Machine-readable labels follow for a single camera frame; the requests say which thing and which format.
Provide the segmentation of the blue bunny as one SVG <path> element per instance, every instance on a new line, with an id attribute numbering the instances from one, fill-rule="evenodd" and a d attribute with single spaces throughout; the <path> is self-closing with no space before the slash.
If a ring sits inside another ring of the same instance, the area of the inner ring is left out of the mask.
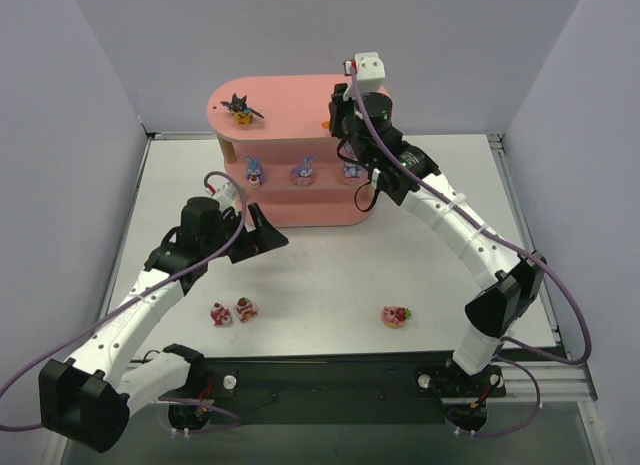
<path id="1" fill-rule="evenodd" d="M 343 162 L 343 182 L 347 185 L 361 185 L 367 182 L 366 170 L 355 163 Z"/>

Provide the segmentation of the small purple bunny toy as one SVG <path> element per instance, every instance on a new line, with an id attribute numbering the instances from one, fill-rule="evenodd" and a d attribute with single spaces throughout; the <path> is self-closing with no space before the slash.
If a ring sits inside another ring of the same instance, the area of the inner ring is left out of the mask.
<path id="1" fill-rule="evenodd" d="M 252 187 L 260 187 L 264 183 L 264 169 L 258 157 L 247 155 L 246 181 Z"/>

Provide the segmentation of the purple bunny donut toy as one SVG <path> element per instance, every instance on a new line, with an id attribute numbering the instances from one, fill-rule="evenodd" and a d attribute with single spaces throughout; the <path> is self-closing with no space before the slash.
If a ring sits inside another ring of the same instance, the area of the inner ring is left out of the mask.
<path id="1" fill-rule="evenodd" d="M 315 176 L 313 165 L 316 160 L 316 156 L 306 156 L 302 159 L 300 164 L 293 167 L 290 178 L 294 185 L 309 186 L 314 183 Z"/>

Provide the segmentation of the black bat creature toy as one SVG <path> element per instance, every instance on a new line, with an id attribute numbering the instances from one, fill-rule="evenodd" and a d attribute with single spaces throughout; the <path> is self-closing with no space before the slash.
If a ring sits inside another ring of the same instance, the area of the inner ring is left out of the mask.
<path id="1" fill-rule="evenodd" d="M 254 118 L 264 119 L 264 115 L 247 104 L 247 96 L 242 97 L 234 93 L 230 100 L 220 104 L 232 115 L 237 124 L 248 126 Z"/>

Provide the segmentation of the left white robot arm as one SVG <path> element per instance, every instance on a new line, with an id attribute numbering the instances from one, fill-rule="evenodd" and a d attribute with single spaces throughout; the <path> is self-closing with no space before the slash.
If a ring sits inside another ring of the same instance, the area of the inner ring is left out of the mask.
<path id="1" fill-rule="evenodd" d="M 161 321 L 208 270 L 211 260 L 233 263 L 282 248 L 287 238 L 256 203 L 246 211 L 220 192 L 193 197 L 180 223 L 154 249 L 123 302 L 65 361 L 49 360 L 38 376 L 42 426 L 97 452 L 111 449 L 130 418 L 162 395 L 201 381 L 202 354 L 166 347 L 136 369 L 129 363 Z"/>

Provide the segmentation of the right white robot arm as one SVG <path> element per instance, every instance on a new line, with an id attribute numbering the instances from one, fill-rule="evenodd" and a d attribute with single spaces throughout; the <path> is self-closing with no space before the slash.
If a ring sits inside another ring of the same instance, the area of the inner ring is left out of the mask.
<path id="1" fill-rule="evenodd" d="M 362 168 L 376 195 L 387 195 L 434 231 L 480 287 L 465 307 L 469 328 L 452 355 L 473 376 L 489 365 L 502 338 L 536 300 L 544 259 L 501 244 L 434 160 L 404 140 L 391 123 L 391 111 L 387 95 L 356 98 L 349 84 L 338 83 L 328 129 L 339 141 L 338 157 Z"/>

